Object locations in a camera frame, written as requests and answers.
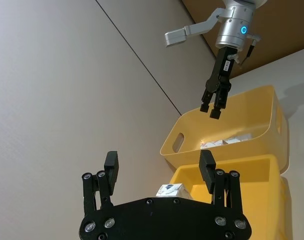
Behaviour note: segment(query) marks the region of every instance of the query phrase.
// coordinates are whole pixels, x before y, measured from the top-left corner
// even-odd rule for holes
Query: screw
[[[231,175],[232,175],[233,177],[238,177],[238,173],[235,172],[235,171],[231,172]]]
[[[95,223],[94,222],[90,222],[89,224],[87,224],[85,226],[85,232],[89,233],[92,230],[94,230],[94,228],[95,228]]]
[[[105,233],[101,233],[99,236],[98,236],[98,240],[105,240],[107,239],[107,236]]]
[[[104,171],[100,172],[100,173],[98,174],[98,176],[99,176],[100,178],[103,177],[103,176],[105,176],[105,172],[104,172]]]
[[[231,240],[231,239],[234,238],[234,234],[232,232],[230,232],[230,231],[227,231],[225,233],[225,238],[228,239],[228,240]]]
[[[226,219],[223,218],[223,217],[221,217],[221,216],[217,216],[217,217],[215,218],[215,222],[216,222],[216,224],[219,225],[219,226],[225,226],[225,225],[226,225]]]
[[[246,229],[246,223],[244,221],[235,220],[234,224],[238,229]]]
[[[104,227],[110,229],[112,226],[114,226],[114,224],[115,224],[115,220],[113,218],[109,218],[104,223]]]
[[[173,203],[174,203],[174,204],[179,204],[179,203],[180,203],[180,200],[176,198],[176,199],[173,200]]]
[[[91,177],[91,174],[88,173],[88,174],[83,176],[83,179],[89,179],[90,177]]]
[[[153,203],[153,200],[151,200],[151,199],[148,199],[147,201],[146,201],[146,204],[147,205],[151,205]]]

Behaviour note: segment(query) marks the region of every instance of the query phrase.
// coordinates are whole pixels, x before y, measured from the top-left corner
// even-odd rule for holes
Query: black screw
[[[179,200],[178,198],[175,198],[175,199],[173,200],[173,203],[174,203],[174,204],[179,204],[179,203],[180,203],[180,200]]]
[[[98,236],[97,239],[98,240],[106,240],[107,239],[107,235],[105,233],[101,233],[101,234],[99,234],[99,236]]]
[[[225,238],[228,239],[228,240],[231,240],[234,238],[234,233],[230,232],[230,231],[227,231],[225,233]]]
[[[147,201],[146,201],[146,204],[147,204],[147,205],[151,205],[152,203],[153,203],[153,200],[147,199]]]

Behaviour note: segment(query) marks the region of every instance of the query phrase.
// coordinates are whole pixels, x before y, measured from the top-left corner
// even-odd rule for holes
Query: wooden ceiling panel
[[[216,8],[225,8],[221,0],[182,0],[196,23],[207,20]],[[216,55],[215,46],[220,28],[218,23],[203,36]],[[249,29],[262,37],[242,68],[234,65],[231,77],[273,62],[304,49],[304,0],[268,0],[258,8]],[[251,40],[247,40],[240,53],[240,61],[246,56]]]

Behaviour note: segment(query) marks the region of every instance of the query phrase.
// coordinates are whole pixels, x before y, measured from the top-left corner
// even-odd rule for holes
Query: white wall
[[[196,83],[213,62],[205,44],[163,48],[163,33],[189,21],[178,2],[131,2],[140,14],[129,23],[155,26],[147,39],[113,4],[178,108],[199,106]],[[0,240],[78,239],[81,175],[102,169],[109,150],[120,160],[112,201],[153,196],[172,176],[159,150],[178,117],[94,0],[0,1]]]
[[[288,181],[292,200],[293,239],[302,240],[304,239],[304,49],[238,76],[231,83],[231,95],[262,85],[275,87],[289,123],[290,162],[283,176]]]

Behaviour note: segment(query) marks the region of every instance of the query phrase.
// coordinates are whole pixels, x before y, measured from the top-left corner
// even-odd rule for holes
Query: yellow plastic bin
[[[251,138],[209,148],[215,161],[273,154],[279,169],[285,169],[288,124],[272,86],[229,97],[219,120],[210,118],[209,113],[200,112],[199,108],[185,113],[167,137],[161,154],[175,168],[196,164],[201,144],[244,135]]]
[[[243,213],[251,228],[251,240],[286,240],[285,185],[273,155],[218,162],[216,168],[240,173]],[[211,203],[198,164],[179,167],[171,184],[183,183],[194,200]]]

